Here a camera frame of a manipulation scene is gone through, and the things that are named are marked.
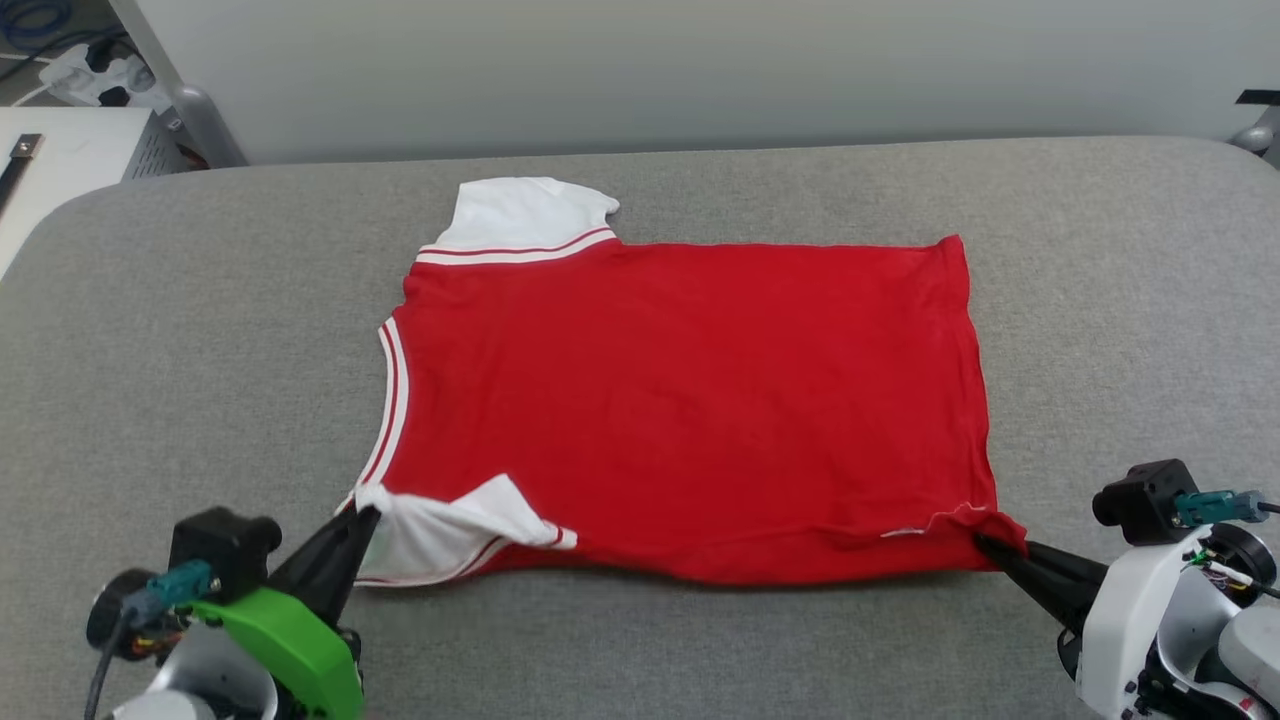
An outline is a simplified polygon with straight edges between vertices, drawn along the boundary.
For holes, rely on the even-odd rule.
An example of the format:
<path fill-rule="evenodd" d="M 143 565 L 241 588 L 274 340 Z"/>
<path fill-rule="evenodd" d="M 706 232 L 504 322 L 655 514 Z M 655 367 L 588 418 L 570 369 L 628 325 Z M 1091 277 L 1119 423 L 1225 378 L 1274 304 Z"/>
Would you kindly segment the white power strip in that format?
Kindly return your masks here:
<path fill-rule="evenodd" d="M 143 108 L 163 115 L 173 101 L 146 60 L 124 40 L 77 44 L 38 72 L 55 99 L 82 108 Z"/>

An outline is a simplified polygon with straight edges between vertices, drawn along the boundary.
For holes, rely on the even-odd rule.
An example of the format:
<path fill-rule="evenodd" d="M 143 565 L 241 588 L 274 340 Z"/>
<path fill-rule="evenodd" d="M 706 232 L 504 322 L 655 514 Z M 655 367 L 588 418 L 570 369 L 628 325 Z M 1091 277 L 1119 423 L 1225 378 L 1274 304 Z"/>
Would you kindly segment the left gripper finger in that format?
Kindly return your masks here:
<path fill-rule="evenodd" d="M 270 574 L 306 609 L 343 609 L 372 538 L 372 509 L 346 507 Z"/>
<path fill-rule="evenodd" d="M 333 628 L 344 612 L 380 516 L 376 507 L 347 507 L 317 533 L 315 614 Z"/>

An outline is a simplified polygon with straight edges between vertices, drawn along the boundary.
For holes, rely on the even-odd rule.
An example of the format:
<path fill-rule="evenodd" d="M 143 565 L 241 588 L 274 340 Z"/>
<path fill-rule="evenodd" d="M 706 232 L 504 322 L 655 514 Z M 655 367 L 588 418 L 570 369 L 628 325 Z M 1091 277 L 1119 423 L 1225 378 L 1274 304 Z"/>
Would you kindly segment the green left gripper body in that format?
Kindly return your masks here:
<path fill-rule="evenodd" d="M 131 569 L 99 592 L 84 720 L 361 720 L 352 635 L 266 587 L 212 602 L 207 582 L 207 568 Z"/>

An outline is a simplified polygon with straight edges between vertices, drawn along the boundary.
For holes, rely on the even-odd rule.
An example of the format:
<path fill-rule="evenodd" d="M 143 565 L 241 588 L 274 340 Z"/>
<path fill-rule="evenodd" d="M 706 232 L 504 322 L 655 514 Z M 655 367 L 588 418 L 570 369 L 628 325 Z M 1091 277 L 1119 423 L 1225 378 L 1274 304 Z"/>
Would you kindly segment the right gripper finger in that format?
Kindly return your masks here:
<path fill-rule="evenodd" d="M 1006 577 L 1032 600 L 1034 600 L 1061 626 L 1074 633 L 1083 632 L 1087 615 L 1100 592 L 1100 585 L 1064 582 L 1038 582 L 1030 579 L 1015 580 L 1009 575 Z"/>
<path fill-rule="evenodd" d="M 1079 555 L 1028 541 L 1024 550 L 995 537 L 977 537 L 977 548 L 1001 571 L 1019 580 L 1100 585 L 1108 566 Z"/>

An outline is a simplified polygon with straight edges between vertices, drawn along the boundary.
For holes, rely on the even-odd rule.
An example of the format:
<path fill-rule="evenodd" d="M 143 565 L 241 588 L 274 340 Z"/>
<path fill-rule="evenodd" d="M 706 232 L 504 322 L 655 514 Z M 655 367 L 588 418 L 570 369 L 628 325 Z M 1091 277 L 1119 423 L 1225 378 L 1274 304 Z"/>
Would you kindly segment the grey metal backdrop support leg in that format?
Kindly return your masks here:
<path fill-rule="evenodd" d="M 178 118 L 198 152 L 212 168 L 247 167 L 246 159 L 214 100 L 187 82 L 173 53 L 145 15 L 141 0 L 108 0 L 116 18 L 134 41 L 157 82 L 164 87 Z"/>
<path fill-rule="evenodd" d="M 1236 132 L 1228 142 L 1280 170 L 1280 88 L 1245 88 L 1236 105 L 1263 110 L 1258 120 Z"/>

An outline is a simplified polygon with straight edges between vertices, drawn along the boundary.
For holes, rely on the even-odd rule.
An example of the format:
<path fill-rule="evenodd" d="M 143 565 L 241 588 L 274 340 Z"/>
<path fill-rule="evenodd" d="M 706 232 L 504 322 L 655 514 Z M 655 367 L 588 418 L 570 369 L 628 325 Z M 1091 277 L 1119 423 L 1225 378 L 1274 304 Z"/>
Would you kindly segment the white backdrop board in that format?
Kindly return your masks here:
<path fill-rule="evenodd" d="M 110 0 L 250 164 L 1228 138 L 1280 0 Z"/>

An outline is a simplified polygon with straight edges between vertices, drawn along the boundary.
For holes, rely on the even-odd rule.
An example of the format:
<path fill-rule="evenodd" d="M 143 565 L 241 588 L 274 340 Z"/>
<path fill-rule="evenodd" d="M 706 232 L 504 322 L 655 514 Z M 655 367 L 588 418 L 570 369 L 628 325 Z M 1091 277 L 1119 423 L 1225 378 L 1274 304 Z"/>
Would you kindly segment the grey fabric sofa cushion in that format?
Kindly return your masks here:
<path fill-rule="evenodd" d="M 0 281 L 0 720 L 83 712 L 99 588 L 212 505 L 291 551 L 378 442 L 378 327 L 457 186 L 549 176 L 628 242 L 960 234 L 1001 507 L 1124 551 L 1138 464 L 1280 497 L 1280 170 L 1199 138 L 248 167 L 76 199 Z M 374 720 L 1069 720 L 1057 625 L 995 573 L 733 592 L 608 571 L 361 591 Z"/>

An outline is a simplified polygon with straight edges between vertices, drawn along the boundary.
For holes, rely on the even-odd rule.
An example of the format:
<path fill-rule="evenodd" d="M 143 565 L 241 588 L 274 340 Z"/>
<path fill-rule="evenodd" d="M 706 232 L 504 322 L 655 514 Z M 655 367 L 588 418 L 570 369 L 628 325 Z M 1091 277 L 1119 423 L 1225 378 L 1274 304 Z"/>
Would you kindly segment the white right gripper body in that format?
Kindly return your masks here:
<path fill-rule="evenodd" d="M 1279 720 L 1277 578 L 1231 524 L 1125 552 L 1074 635 L 1078 697 L 1106 720 Z"/>

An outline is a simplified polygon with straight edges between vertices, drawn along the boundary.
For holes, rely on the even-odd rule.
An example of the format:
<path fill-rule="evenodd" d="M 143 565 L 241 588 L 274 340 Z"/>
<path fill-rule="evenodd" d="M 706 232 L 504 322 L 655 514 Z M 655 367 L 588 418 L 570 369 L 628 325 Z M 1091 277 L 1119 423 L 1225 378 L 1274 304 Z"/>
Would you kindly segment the white cabinet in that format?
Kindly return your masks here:
<path fill-rule="evenodd" d="M 187 172 L 143 108 L 0 108 L 0 278 L 32 231 L 84 193 Z"/>

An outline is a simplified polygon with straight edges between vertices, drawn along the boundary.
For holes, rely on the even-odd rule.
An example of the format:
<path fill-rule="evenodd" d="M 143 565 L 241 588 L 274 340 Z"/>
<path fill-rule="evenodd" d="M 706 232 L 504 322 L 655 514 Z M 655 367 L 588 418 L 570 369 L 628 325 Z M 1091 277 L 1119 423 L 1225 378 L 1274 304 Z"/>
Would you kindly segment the red and white jersey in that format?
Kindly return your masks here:
<path fill-rule="evenodd" d="M 626 243 L 618 206 L 460 186 L 379 331 L 361 585 L 567 565 L 810 585 L 988 570 L 980 536 L 1027 553 L 961 238 Z"/>

